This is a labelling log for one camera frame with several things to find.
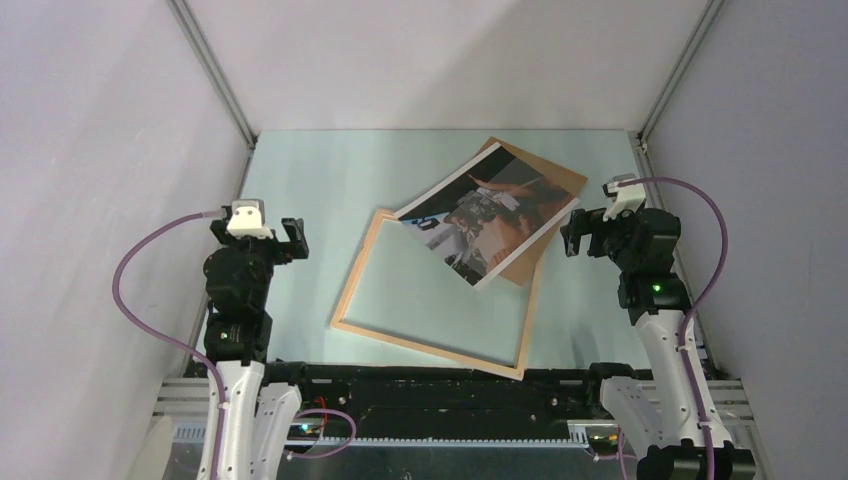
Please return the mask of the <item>brown backing board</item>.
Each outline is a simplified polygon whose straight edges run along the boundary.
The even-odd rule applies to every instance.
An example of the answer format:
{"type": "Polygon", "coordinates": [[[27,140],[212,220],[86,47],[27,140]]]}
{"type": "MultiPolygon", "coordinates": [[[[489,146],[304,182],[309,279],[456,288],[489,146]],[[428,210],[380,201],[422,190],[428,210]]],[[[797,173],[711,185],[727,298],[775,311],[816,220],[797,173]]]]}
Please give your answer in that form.
{"type": "MultiPolygon", "coordinates": [[[[485,149],[495,143],[499,143],[512,155],[529,164],[531,167],[548,177],[554,184],[563,188],[574,197],[578,197],[580,195],[588,182],[588,178],[584,175],[539,157],[496,137],[490,137],[481,146],[477,153],[482,153],[485,149]]],[[[519,287],[524,286],[528,281],[530,281],[536,270],[536,264],[543,258],[545,250],[562,223],[563,220],[559,220],[554,227],[551,227],[538,240],[534,241],[521,255],[518,256],[516,260],[506,267],[499,276],[509,280],[519,287]]]]}

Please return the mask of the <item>printed photo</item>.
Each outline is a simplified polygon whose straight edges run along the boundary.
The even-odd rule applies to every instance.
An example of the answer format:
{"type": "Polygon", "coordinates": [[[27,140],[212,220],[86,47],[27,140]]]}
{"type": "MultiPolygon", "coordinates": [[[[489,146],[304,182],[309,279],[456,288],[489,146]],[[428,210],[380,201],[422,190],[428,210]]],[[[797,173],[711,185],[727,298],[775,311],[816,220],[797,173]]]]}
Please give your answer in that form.
{"type": "Polygon", "coordinates": [[[462,280],[481,289],[578,202],[579,196],[495,143],[394,216],[462,280]]]}

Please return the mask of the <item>wooden picture frame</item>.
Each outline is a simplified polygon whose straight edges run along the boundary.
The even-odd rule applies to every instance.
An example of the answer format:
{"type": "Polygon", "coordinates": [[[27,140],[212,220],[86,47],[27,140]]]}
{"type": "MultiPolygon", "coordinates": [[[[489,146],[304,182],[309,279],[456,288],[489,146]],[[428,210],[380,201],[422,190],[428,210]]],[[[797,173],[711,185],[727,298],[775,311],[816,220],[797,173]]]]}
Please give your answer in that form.
{"type": "Polygon", "coordinates": [[[470,285],[379,208],[344,283],[330,325],[520,380],[528,366],[544,260],[522,286],[500,277],[470,285]]]}

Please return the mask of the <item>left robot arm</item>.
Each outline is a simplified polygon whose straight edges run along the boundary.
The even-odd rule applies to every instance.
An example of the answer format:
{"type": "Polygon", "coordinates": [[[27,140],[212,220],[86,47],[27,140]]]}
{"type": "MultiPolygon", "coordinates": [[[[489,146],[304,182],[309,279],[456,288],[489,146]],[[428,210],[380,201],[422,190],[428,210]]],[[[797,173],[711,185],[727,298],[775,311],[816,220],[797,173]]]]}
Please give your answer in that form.
{"type": "Polygon", "coordinates": [[[305,259],[309,247],[300,219],[284,218],[287,240],[261,220],[239,212],[237,226],[216,219],[210,229],[220,247],[203,265],[210,298],[203,344],[210,360],[209,411],[198,471],[200,479],[273,479],[295,416],[316,403],[301,379],[265,378],[272,319],[266,302],[274,269],[305,259]]]}

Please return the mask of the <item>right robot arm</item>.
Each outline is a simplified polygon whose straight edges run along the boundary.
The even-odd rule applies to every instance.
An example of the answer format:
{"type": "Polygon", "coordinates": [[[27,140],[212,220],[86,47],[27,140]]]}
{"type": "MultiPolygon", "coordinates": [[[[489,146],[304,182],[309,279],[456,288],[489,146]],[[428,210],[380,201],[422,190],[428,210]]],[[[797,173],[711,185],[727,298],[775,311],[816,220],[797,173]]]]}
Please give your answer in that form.
{"type": "Polygon", "coordinates": [[[646,351],[658,398],[652,404],[642,383],[619,366],[601,366],[602,379],[581,392],[585,411],[612,415],[620,441],[638,459],[639,479],[752,479],[753,453],[735,446],[709,392],[700,366],[686,287],[673,272],[681,234],[678,217],[641,207],[616,217],[603,209],[576,209],[561,229],[566,254],[606,257],[620,270],[618,299],[646,351]]]}

